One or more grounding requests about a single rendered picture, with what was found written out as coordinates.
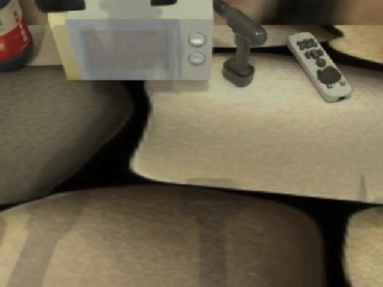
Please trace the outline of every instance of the microwave window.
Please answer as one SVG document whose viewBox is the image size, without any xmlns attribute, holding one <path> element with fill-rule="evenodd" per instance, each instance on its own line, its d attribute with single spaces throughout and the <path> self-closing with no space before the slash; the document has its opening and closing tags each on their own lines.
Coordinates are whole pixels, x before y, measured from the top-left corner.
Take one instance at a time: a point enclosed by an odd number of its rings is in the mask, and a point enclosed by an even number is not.
<svg viewBox="0 0 383 287">
<path fill-rule="evenodd" d="M 83 31 L 88 69 L 170 69 L 168 31 Z"/>
</svg>

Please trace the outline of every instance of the red and white bottle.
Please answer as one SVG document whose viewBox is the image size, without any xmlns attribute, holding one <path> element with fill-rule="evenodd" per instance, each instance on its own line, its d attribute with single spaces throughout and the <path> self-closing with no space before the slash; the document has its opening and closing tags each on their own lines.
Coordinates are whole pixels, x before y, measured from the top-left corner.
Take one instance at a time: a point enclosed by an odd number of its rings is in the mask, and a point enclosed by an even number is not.
<svg viewBox="0 0 383 287">
<path fill-rule="evenodd" d="M 0 72 L 21 68 L 33 49 L 18 0 L 0 0 Z"/>
</svg>

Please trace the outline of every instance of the white remote control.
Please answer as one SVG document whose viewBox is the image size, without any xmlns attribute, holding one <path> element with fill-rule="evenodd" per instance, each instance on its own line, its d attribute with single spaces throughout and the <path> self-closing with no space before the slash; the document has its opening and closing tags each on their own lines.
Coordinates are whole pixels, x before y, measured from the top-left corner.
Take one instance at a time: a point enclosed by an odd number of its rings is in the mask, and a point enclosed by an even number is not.
<svg viewBox="0 0 383 287">
<path fill-rule="evenodd" d="M 349 82 L 312 34 L 294 34 L 288 37 L 287 46 L 326 102 L 351 96 Z"/>
</svg>

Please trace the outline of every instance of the bottle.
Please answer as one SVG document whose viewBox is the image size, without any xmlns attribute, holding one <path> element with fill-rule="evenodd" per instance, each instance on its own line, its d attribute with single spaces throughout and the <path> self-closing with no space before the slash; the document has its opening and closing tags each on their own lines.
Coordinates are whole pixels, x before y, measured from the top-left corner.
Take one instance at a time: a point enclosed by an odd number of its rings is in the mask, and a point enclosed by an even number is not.
<svg viewBox="0 0 383 287">
<path fill-rule="evenodd" d="M 32 36 L 18 0 L 0 0 L 0 72 L 24 66 L 32 50 Z"/>
</svg>

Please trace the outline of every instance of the microwave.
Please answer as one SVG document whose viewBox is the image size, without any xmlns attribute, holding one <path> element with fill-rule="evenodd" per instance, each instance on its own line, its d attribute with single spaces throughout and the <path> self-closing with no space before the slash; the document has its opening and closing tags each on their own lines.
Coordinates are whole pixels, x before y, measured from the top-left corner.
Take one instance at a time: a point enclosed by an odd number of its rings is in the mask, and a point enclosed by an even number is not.
<svg viewBox="0 0 383 287">
<path fill-rule="evenodd" d="M 89 0 L 67 12 L 70 47 L 58 48 L 72 49 L 79 80 L 208 80 L 212 0 L 172 1 Z"/>
</svg>

